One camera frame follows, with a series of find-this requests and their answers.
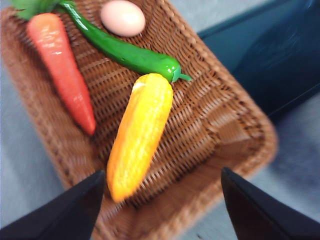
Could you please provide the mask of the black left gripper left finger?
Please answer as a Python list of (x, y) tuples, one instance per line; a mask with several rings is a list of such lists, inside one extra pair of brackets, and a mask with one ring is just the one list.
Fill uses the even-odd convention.
[(98, 170), (52, 201), (0, 230), (2, 240), (89, 240), (105, 190)]

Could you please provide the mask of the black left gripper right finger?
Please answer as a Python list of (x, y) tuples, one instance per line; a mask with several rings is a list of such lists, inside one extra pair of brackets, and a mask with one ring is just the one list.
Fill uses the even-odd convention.
[(320, 224), (276, 200), (230, 168), (221, 170), (228, 215), (239, 240), (318, 240)]

